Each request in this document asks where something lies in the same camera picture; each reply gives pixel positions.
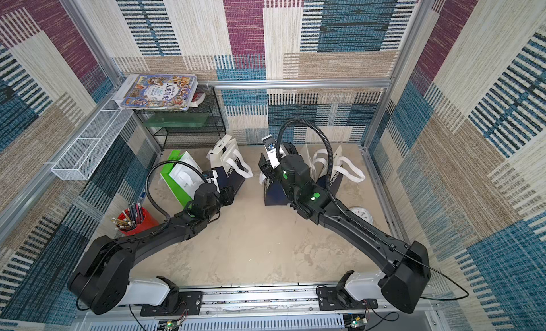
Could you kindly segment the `green white takeout bag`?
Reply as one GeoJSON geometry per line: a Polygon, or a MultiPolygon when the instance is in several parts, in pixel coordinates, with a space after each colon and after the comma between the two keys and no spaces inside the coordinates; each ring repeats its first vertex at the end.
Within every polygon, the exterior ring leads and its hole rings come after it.
{"type": "MultiPolygon", "coordinates": [[[[168,160],[187,163],[199,173],[202,173],[201,168],[188,151],[172,150],[168,160]]],[[[203,184],[200,175],[178,163],[164,165],[161,170],[161,176],[182,207],[186,207],[194,199],[195,191],[203,184]]]]}

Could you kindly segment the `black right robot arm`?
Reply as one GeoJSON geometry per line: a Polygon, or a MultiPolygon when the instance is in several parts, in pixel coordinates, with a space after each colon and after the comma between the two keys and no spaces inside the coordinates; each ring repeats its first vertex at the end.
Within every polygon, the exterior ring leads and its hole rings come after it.
{"type": "Polygon", "coordinates": [[[280,185],[290,207],[362,251],[383,273],[378,281],[383,298],[399,311],[413,313],[431,278],[425,246],[385,234],[331,197],[311,179],[310,168],[296,149],[283,152],[272,135],[262,142],[266,152],[260,156],[260,170],[280,185]]]}

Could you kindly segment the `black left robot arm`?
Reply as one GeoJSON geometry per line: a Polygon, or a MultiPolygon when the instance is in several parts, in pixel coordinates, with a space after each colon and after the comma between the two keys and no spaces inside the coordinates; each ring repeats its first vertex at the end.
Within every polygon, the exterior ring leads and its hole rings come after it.
{"type": "Polygon", "coordinates": [[[217,188],[203,183],[189,207],[159,226],[128,237],[97,238],[68,281],[69,291],[96,315],[121,305],[153,305],[175,311],[178,288],[172,281],[164,277],[132,279],[131,270],[162,249],[198,235],[234,197],[231,185],[217,188]]]}

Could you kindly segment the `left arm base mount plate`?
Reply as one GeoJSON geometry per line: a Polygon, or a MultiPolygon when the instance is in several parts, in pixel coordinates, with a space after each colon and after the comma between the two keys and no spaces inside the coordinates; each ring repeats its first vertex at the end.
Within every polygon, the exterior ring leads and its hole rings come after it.
{"type": "Polygon", "coordinates": [[[173,291],[159,305],[143,305],[141,317],[166,317],[175,315],[198,315],[203,300],[203,291],[173,291]]]}

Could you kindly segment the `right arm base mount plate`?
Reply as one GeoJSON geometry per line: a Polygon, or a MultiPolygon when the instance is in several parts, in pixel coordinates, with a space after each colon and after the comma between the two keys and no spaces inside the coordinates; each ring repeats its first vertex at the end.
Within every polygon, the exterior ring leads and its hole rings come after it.
{"type": "Polygon", "coordinates": [[[378,308],[376,298],[355,298],[346,288],[346,284],[351,279],[357,279],[359,275],[361,273],[351,270],[347,271],[335,286],[317,285],[315,294],[318,298],[320,311],[367,311],[378,308]]]}

